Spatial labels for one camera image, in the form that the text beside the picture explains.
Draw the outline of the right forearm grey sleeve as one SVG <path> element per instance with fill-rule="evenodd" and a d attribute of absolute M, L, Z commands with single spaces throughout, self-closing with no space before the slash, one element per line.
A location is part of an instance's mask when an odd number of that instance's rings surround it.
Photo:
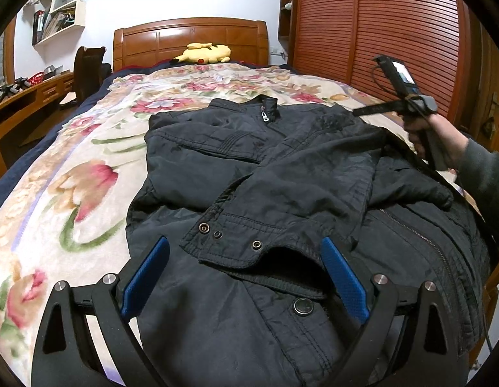
<path fill-rule="evenodd" d="M 476 201 L 486 224 L 499 241 L 499 153 L 468 140 L 458 162 L 463 188 Z"/>

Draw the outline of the person right hand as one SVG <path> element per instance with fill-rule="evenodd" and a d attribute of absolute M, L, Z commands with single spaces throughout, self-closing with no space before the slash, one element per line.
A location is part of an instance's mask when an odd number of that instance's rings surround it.
<path fill-rule="evenodd" d="M 447 169 L 455 169 L 465 154 L 468 139 L 451 122 L 440 114 L 423 117 L 403 117 L 403 129 L 408 133 L 419 156 L 434 160 Z"/>

